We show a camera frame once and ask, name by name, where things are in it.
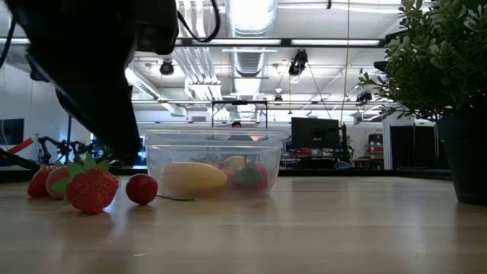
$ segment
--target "cable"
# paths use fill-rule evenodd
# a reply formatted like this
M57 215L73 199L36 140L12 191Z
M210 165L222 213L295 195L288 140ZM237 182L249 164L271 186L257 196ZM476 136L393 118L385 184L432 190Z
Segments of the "cable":
M4 120L2 119L2 136L3 136L3 140L4 140L4 145L5 145L5 150L7 151L8 150L8 143L7 143L7 136L5 136L5 131L3 130L3 122Z
M204 39L198 38L189 28L188 24L186 23L186 20L184 20L184 16L179 11L177 12L177 18L181 21L181 24L183 24L184 28L188 30L191 37L200 43L207 43L213 40L218 35L218 32L220 31L221 18L220 18L220 11L218 10L218 5L216 3L216 0L212 0L212 7L213 10L215 11L215 28L213 29L212 34L210 34L208 37Z
M17 22L12 15L12 19L10 21L10 29L8 29L7 40L5 41L5 46L3 47L2 57L0 57L0 69L3 66L3 63L7 59L8 49L10 49L10 43L12 42L12 37L14 36L15 25Z
M310 61L308 61L308 62L307 62L307 66L308 66L308 67L310 67L310 73L311 73L311 77L313 78L314 85L317 87L318 94L320 95L320 97L321 97L321 101L323 102L323 105L325 106L325 110L326 110L326 112L328 113L329 118L330 118L330 119L332 119L331 114L329 114L328 107L326 107L326 103L325 103L325 100L323 99L323 95L321 95L321 91L320 91L320 88L318 87L317 80L314 78L313 69L311 69L311 64L310 64Z
M350 50L350 0L348 8L348 23L347 23L347 51L345 57L345 84L343 85L343 101L342 101L342 112L340 113L340 125L343 121L343 107L345 106L345 98L347 95L347 74L349 73L349 50Z

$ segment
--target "plastic container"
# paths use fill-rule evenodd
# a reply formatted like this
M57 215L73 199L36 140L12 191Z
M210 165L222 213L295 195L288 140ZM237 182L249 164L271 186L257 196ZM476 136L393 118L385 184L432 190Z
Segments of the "plastic container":
M158 194L193 198L267 193L277 180L285 137L244 129L147 130L144 135Z

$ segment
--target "desk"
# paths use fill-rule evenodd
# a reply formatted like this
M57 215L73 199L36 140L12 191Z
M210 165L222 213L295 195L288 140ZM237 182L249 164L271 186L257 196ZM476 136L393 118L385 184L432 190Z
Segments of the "desk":
M157 199L121 182L106 213L28 199L0 185L0 267L8 274L481 273L487 208L452 183L393 177L284 177L269 196Z

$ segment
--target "black cable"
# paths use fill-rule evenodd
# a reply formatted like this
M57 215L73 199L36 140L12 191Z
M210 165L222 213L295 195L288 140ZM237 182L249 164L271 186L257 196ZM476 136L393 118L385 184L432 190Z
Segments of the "black cable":
M5 41L5 46L2 51L2 57L0 57L0 69L2 68L3 63L7 59L8 49L10 49L10 43L12 41L12 37L14 36L14 30L16 24L17 22L15 21L14 16L12 16L12 19L10 21L10 29L8 29L7 40Z
M184 28L186 28L186 30L188 30L189 34L191 35L191 37L194 40L196 40L196 41L198 41L200 43L207 43L207 42L213 40L218 35L218 32L220 31L221 18L220 18L220 11L218 10L218 5L216 4L216 0L212 0L212 7L213 7L213 10L215 11L215 28L213 29L212 34L210 34L208 37L206 37L204 39L198 38L190 30L188 24L186 23L186 20L184 20L184 16L179 11L177 12L177 18L181 21L181 23L183 24Z

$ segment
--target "ceiling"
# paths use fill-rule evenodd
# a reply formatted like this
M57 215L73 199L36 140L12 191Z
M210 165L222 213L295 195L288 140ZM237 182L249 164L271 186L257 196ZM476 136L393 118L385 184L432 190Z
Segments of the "ceiling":
M258 1L249 0L248 2L252 6ZM224 1L218 0L218 4L222 11L222 26L218 37L229 37ZM350 3L346 0L333 0L330 10L326 9L326 4L327 0L315 2L278 0L277 15L270 37L279 39L383 39L386 34L399 29L398 14L395 11L400 6L400 0L351 0ZM209 1L205 0L204 5L203 25L208 34L214 25L214 12ZM9 18L8 11L3 7L3 10L0 11L0 35L3 37L6 37L8 31ZM24 37L23 31L19 27L15 36ZM221 82L221 95L225 98L234 94L235 90L231 54L223 53L223 49L228 48L210 47L209 52L217 78ZM361 72L379 75L379 71L372 65L374 61L384 59L384 49L382 48L310 47L304 49L307 51L309 65L296 84L290 83L286 72L297 48L279 47L275 48L274 53L267 53L259 95L254 99L273 100L277 95L275 89L281 88L284 100L319 100L320 93L323 99L328 101L341 101L344 99L344 94L354 100L353 96L359 92L355 88ZM28 71L29 67L22 58L23 54L23 47L13 46L8 62ZM163 98L191 100L192 98L184 92L186 76L175 60L173 60L174 73L171 76L163 76L158 71L163 59L172 59L172 56L137 52L130 68L148 80L151 86L156 87L157 92ZM135 89L133 98L146 100L149 97Z

